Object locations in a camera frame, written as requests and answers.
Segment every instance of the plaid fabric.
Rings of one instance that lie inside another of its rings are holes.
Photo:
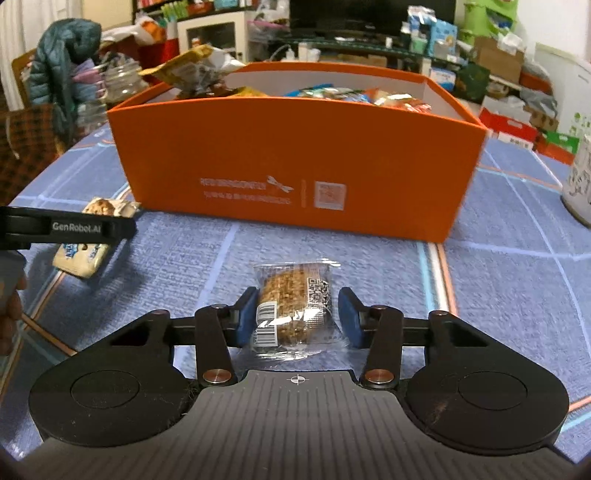
[[[56,158],[53,105],[0,114],[0,206],[8,205]]]

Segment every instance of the table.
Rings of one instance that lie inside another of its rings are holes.
[[[0,442],[22,458],[41,439],[28,391],[46,369],[152,309],[188,316],[210,303],[232,304],[255,284],[252,265],[330,258],[336,295],[351,286],[366,304],[408,316],[436,308],[497,338],[556,374],[573,411],[557,446],[573,460],[591,450],[591,232],[560,201],[569,168],[490,140],[450,238],[443,245],[222,218],[144,212],[138,235],[121,244],[100,274],[79,280],[51,266],[56,246],[25,252],[26,316],[0,383]],[[93,197],[131,197],[111,131],[103,127],[51,165],[14,205],[81,210]],[[232,352],[238,372],[247,364]],[[175,365],[194,376],[194,351]],[[364,351],[334,351],[275,369],[352,368]],[[405,348],[403,377],[423,363]]]

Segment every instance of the human hand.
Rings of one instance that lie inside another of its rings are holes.
[[[16,321],[22,315],[21,298],[17,290],[27,288],[27,279],[23,276],[17,283],[16,290],[6,292],[10,295],[6,303],[6,312],[0,313],[0,356],[6,356],[12,351],[12,337],[17,331]],[[0,280],[0,295],[4,294],[4,283]]]

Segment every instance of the wooden chair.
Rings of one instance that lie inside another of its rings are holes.
[[[22,104],[25,108],[31,106],[31,101],[29,100],[29,95],[27,94],[25,84],[22,82],[21,73],[25,68],[27,68],[27,65],[29,65],[31,60],[35,57],[36,51],[37,49],[34,48],[33,50],[28,51],[24,55],[21,55],[12,61],[12,73],[14,74],[14,80],[17,83],[18,93],[21,95]]]
[[[31,61],[35,57],[36,51],[37,49],[34,48],[12,61],[12,73],[14,75],[14,80],[17,83],[18,93],[21,95],[21,100],[22,104],[24,105],[24,108],[29,108],[31,106],[31,100],[27,93],[27,88],[25,87],[25,84],[22,81],[21,73],[25,68],[27,68],[27,65],[31,63]],[[66,150],[67,148],[64,145],[64,143],[56,137],[57,155],[63,155]]]

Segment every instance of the orange cardboard box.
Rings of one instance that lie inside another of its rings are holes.
[[[226,83],[270,97],[172,101],[176,93],[161,84],[109,111],[145,208],[445,240],[487,130],[433,81],[379,67],[276,62],[250,64]],[[433,113],[282,97],[322,83],[410,93]]]

